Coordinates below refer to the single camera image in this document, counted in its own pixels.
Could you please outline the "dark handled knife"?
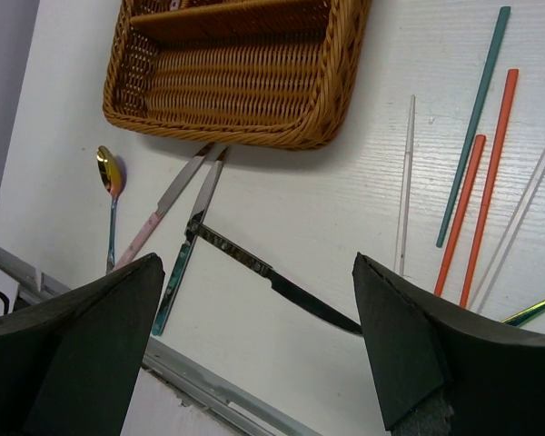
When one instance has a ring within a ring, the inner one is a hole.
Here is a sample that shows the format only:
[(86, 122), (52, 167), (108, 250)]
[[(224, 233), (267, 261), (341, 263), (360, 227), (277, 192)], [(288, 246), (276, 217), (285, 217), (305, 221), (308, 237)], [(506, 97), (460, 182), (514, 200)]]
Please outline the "dark handled knife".
[(268, 280), (271, 283), (272, 290), (289, 302), (292, 302), (318, 319), (329, 323), (333, 327), (356, 336), (362, 336), (362, 327), (359, 323), (282, 276), (274, 270), (270, 264), (245, 250), (237, 243), (234, 243), (195, 219), (188, 222), (187, 229), (191, 231), (192, 234), (204, 239), (210, 245), (230, 256), (253, 273)]

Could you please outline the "green rainbow fork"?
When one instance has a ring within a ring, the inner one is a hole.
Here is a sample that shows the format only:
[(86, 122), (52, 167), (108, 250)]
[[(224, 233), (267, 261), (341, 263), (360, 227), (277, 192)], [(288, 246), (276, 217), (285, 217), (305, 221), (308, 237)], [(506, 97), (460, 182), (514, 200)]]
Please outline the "green rainbow fork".
[(503, 319), (501, 322), (511, 326), (520, 327), (543, 313), (545, 313), (545, 299), (540, 302), (536, 302), (530, 307), (519, 311), (508, 318)]

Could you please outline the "pink handled silver spoon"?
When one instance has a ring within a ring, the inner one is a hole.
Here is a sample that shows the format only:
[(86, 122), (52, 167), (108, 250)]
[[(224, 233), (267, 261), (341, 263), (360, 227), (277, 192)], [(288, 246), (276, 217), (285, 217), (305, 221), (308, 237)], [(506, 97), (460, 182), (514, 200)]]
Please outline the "pink handled silver spoon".
[(171, 11), (177, 10), (180, 7), (180, 3), (181, 3), (180, 0), (171, 0), (169, 4), (169, 9)]

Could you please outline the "long orange chopstick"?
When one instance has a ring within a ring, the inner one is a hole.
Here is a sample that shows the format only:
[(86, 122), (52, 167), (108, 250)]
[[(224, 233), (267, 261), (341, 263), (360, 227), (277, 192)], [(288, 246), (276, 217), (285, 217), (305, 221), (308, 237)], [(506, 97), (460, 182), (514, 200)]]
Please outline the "long orange chopstick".
[(500, 165), (500, 157), (503, 149), (505, 136), (507, 133), (508, 123), (510, 120), (511, 108), (513, 105), (514, 95), (517, 87), (520, 70), (511, 68), (508, 70), (503, 96), (501, 100), (500, 112), (498, 116), (493, 145), (490, 154), (488, 171), (485, 179), (483, 194), (481, 197), (481, 206), (476, 223), (475, 232), (471, 244), (471, 252), (467, 271), (464, 277), (464, 282), (461, 290), (460, 307), (466, 309), (469, 302), (471, 286), (476, 270), (478, 257), (481, 249), (482, 238), (485, 230), (485, 224), (490, 209), (491, 198), (494, 191), (494, 185), (497, 178), (497, 173)]

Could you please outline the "pink handled knife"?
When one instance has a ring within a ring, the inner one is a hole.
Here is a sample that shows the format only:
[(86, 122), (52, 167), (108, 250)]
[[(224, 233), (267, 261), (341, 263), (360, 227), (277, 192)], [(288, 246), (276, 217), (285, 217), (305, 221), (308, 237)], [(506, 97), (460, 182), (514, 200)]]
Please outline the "pink handled knife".
[(169, 212), (172, 205), (178, 199), (187, 184), (192, 180), (200, 166), (203, 164), (209, 152), (214, 148), (215, 143), (208, 143), (201, 148), (192, 159), (175, 176), (163, 196), (157, 203), (156, 210), (148, 217), (138, 234), (132, 239), (120, 259), (115, 263), (113, 270), (120, 269), (130, 263), (144, 247), (144, 244), (153, 234), (155, 228)]

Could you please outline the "teal chopstick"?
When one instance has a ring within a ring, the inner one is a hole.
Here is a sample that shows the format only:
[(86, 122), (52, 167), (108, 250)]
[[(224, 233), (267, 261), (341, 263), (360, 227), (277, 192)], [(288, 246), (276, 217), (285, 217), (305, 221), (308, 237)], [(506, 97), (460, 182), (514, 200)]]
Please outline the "teal chopstick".
[(471, 116), (467, 124), (460, 158), (457, 163), (456, 171), (451, 184), (451, 190), (446, 203), (444, 214), (442, 216), (441, 227), (436, 239), (435, 246), (437, 248), (441, 248), (443, 246), (448, 232), (452, 213), (454, 211), (455, 203), (457, 201), (458, 193), (461, 188), (463, 176), (466, 170), (467, 160), (471, 153), (471, 148), (481, 119), (481, 114), (486, 101), (487, 93), (490, 89), (491, 79), (493, 77), (494, 69), (499, 58), (500, 48), (510, 19), (510, 13), (511, 7), (509, 5), (504, 5), (500, 8), (497, 16), (492, 38), (490, 40), (489, 50), (485, 59), (485, 64), (482, 69), (481, 79), (471, 110)]

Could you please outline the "gold rainbow spoon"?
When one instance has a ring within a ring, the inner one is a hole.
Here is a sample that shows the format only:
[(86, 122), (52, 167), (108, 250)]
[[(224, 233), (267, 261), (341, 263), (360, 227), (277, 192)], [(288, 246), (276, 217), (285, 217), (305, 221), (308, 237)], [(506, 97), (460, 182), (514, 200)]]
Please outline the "gold rainbow spoon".
[(126, 185), (126, 170), (123, 159), (120, 156), (114, 155), (103, 145), (97, 148), (96, 160), (104, 188), (111, 195), (109, 235), (105, 265), (105, 272), (110, 273), (115, 267), (117, 204)]

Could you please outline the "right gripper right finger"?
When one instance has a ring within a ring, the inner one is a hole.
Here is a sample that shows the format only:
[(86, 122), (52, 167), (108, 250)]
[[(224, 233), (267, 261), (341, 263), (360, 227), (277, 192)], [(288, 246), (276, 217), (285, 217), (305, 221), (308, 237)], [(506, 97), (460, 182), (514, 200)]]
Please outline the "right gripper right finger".
[(545, 334), (462, 309), (364, 254), (352, 276), (389, 433), (545, 435)]

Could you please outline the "wicker cutlery tray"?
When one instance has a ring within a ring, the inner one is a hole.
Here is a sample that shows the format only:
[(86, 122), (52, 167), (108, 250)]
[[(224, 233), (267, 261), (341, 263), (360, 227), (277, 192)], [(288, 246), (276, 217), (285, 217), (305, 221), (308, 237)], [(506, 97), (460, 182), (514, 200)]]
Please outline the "wicker cutlery tray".
[(317, 149), (349, 109), (367, 1), (124, 1), (103, 112), (140, 134)]

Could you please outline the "short orange chopstick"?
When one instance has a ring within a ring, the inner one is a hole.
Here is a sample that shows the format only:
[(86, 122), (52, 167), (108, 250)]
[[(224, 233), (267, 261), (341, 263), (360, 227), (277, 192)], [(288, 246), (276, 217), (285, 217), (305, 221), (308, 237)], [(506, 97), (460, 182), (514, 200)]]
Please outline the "short orange chopstick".
[(471, 198), (471, 192), (474, 186), (485, 144), (486, 136), (484, 134), (477, 134), (474, 139), (473, 150), (462, 185), (458, 206), (452, 222), (449, 240), (446, 245), (446, 249), (441, 261), (441, 268), (439, 270), (438, 279), (434, 288), (434, 294), (436, 296), (441, 296), (444, 284), (446, 283), (447, 275), (449, 273), (449, 269), (451, 268), (453, 255), (460, 237), (461, 227), (464, 221), (465, 213), (467, 211), (469, 200)]

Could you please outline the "green handled knife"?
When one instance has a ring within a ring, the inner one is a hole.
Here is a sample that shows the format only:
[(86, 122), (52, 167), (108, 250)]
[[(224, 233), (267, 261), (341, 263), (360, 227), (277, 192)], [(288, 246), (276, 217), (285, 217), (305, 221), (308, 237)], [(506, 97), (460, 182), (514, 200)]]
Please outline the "green handled knife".
[[(198, 196), (196, 197), (189, 221), (195, 219), (199, 223), (203, 222), (210, 201), (213, 198), (215, 187), (219, 181), (228, 150), (229, 147), (225, 146), (214, 160), (211, 169), (203, 181)], [(165, 325), (167, 324), (170, 312), (173, 308), (174, 300), (181, 286), (185, 269), (192, 256), (195, 241), (196, 235), (191, 230), (186, 229), (184, 232), (184, 242), (176, 257), (175, 264), (163, 293), (163, 298), (154, 319), (152, 327), (152, 335), (154, 336), (161, 336), (164, 332)]]

